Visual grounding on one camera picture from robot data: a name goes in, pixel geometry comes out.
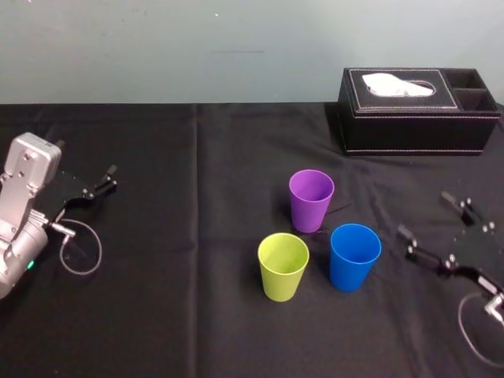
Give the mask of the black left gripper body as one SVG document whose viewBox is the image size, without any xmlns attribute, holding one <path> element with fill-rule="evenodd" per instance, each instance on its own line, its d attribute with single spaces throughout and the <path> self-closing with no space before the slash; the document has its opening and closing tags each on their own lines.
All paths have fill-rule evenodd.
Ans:
<svg viewBox="0 0 504 378">
<path fill-rule="evenodd" d="M 39 195 L 39 212 L 53 223 L 73 209 L 88 207 L 94 201 L 89 186 L 73 173 L 58 171 Z"/>
</svg>

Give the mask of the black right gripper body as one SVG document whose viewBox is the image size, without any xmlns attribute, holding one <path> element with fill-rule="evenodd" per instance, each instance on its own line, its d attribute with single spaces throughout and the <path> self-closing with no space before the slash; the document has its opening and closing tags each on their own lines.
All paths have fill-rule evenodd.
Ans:
<svg viewBox="0 0 504 378">
<path fill-rule="evenodd" d="M 464 278 L 489 294 L 503 293 L 503 249 L 493 221 L 467 227 L 443 259 L 446 276 Z"/>
</svg>

